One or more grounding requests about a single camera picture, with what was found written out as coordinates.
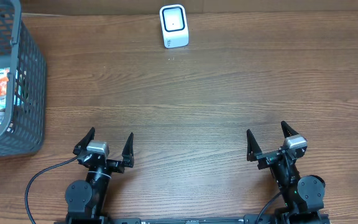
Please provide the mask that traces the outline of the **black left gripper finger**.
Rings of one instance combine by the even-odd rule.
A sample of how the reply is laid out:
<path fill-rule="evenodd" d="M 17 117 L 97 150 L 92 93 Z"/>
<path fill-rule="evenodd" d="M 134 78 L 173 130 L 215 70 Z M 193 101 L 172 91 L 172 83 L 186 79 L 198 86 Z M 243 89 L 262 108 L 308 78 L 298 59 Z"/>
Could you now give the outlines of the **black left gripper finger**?
<path fill-rule="evenodd" d="M 85 137 L 82 138 L 74 147 L 73 153 L 74 155 L 79 155 L 82 150 L 86 150 L 88 144 L 94 139 L 95 128 L 92 127 Z"/>
<path fill-rule="evenodd" d="M 122 162 L 125 167 L 133 168 L 134 166 L 133 142 L 134 142 L 134 133 L 130 133 L 129 137 L 127 138 L 124 149 L 122 151 Z"/>

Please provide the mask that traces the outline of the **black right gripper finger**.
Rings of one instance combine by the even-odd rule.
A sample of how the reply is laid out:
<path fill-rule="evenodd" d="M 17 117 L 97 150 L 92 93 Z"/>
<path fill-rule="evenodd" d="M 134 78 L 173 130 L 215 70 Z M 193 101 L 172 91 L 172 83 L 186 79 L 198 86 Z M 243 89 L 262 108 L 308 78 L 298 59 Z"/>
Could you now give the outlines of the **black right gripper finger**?
<path fill-rule="evenodd" d="M 260 149 L 252 131 L 247 130 L 247 161 L 253 162 L 257 161 L 258 157 L 262 155 L 262 150 Z"/>
<path fill-rule="evenodd" d="M 282 121 L 280 124 L 285 138 L 298 135 L 298 132 L 296 132 L 286 121 Z"/>

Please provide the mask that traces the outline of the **orange small snack packet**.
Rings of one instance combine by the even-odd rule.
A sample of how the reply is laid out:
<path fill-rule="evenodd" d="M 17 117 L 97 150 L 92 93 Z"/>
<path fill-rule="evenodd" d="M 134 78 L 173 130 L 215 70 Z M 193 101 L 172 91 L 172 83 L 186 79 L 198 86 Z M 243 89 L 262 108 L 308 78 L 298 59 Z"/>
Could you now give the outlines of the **orange small snack packet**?
<path fill-rule="evenodd" d="M 7 83 L 9 82 L 8 73 L 10 68 L 0 68 L 0 96 L 7 93 Z"/>

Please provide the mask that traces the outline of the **teal snack packet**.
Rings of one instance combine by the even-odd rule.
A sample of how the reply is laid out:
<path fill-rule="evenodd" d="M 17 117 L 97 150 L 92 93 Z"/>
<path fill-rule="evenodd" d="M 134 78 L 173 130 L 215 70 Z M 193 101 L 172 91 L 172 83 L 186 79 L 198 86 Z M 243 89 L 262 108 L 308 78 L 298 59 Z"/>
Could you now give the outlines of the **teal snack packet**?
<path fill-rule="evenodd" d="M 4 119 L 4 113 L 6 109 L 6 95 L 0 96 L 0 125 L 2 124 L 2 121 Z"/>

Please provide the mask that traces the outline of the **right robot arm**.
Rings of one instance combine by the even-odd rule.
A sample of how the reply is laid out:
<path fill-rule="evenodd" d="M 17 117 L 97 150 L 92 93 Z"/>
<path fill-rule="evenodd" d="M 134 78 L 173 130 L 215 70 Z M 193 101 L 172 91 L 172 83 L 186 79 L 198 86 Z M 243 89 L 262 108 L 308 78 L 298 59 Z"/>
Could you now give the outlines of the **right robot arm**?
<path fill-rule="evenodd" d="M 278 193 L 258 214 L 244 216 L 245 223 L 329 223 L 329 216 L 320 214 L 324 208 L 325 181 L 317 175 L 302 177 L 296 161 L 305 155 L 305 137 L 282 121 L 283 144 L 263 153 L 252 131 L 247 130 L 247 160 L 257 161 L 258 169 L 270 169 L 278 185 Z"/>

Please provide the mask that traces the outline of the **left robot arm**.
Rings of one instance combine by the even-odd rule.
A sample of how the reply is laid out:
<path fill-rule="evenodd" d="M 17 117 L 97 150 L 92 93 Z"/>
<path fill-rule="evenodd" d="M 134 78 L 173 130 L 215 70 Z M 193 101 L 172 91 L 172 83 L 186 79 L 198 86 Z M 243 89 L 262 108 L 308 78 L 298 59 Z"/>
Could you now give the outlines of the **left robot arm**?
<path fill-rule="evenodd" d="M 103 212 L 109 182 L 113 173 L 123 174 L 125 168 L 134 166 L 134 135 L 127 138 L 122 150 L 122 160 L 108 158 L 107 142 L 94 139 L 95 128 L 74 147 L 73 153 L 80 165 L 88 169 L 86 179 L 72 182 L 66 189 L 68 211 L 65 223 L 113 223 Z"/>

